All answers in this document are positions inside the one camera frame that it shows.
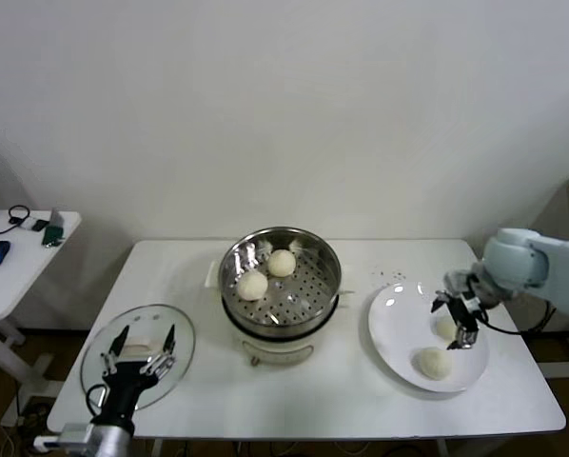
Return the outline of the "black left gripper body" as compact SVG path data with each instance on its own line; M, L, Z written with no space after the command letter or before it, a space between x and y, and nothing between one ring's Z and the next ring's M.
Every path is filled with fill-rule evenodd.
M131 424L141 394L157 385L155 373L141 372L141 362L120 362L116 372L103 377L108 395L93 424Z

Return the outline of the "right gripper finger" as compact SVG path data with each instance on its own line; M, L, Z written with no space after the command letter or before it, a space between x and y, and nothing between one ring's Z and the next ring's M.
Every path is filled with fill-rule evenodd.
M451 312L451 306L454 297L447 291L447 290L437 290L435 292L435 298L432 301L431 313L436 313L440 309L446 309L448 312Z
M447 350L471 349L477 342L478 333L476 331L466 331L459 329L453 342L447 346Z

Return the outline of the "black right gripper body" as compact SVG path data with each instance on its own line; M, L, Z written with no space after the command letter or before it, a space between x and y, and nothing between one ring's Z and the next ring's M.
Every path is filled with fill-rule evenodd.
M474 292L454 294L450 298L450 314L458 328L466 332L478 332L479 326L475 313L480 310L480 300Z

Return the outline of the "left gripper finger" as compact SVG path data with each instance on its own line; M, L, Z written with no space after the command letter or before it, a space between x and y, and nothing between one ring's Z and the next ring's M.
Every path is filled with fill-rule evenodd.
M165 376L175 363L175 325L172 325L164 341L162 351L152 356L142 366L140 373L146 376Z
M108 376L117 372L117 362L128 337L129 325L114 338L107 352L101 354L104 365L103 375Z

